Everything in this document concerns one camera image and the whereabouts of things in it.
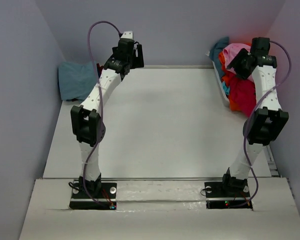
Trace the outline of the pink t shirt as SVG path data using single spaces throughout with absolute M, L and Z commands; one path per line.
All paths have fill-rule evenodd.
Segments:
M 245 43 L 231 43 L 222 50 L 225 67 L 228 67 L 228 65 L 237 56 L 241 49 L 245 49 L 249 52 L 251 49 L 251 45 Z

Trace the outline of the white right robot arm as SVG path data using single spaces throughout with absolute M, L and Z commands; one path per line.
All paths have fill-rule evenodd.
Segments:
M 227 169 L 220 183 L 225 196 L 249 190 L 248 177 L 259 154 L 275 141 L 288 122 L 289 114 L 283 111 L 277 94 L 277 58 L 270 55 L 273 41 L 267 37 L 252 39 L 250 49 L 242 48 L 227 63 L 242 80 L 253 79 L 256 105 L 243 125 L 243 145 L 235 161 Z

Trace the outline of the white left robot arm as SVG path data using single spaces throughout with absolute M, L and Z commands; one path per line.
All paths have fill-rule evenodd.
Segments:
M 97 74 L 92 91 L 80 105 L 70 110 L 72 132 L 79 143 L 82 160 L 78 189 L 89 198 L 98 196 L 102 188 L 99 144 L 106 133 L 104 106 L 130 70 L 143 67 L 142 45 L 132 37 L 122 36 L 103 70 Z

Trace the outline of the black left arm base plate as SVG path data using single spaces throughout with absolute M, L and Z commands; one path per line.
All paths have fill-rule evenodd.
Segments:
M 68 185 L 71 188 L 69 208 L 72 210 L 114 211 L 117 209 L 116 182 L 102 182 L 101 190 L 90 194 L 98 203 L 86 194 L 83 187 L 79 187 L 78 180 L 70 181 Z

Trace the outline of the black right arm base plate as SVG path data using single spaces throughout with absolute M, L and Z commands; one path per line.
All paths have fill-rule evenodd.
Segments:
M 253 209 L 249 192 L 226 191 L 220 181 L 205 182 L 200 194 L 205 197 L 208 210 Z

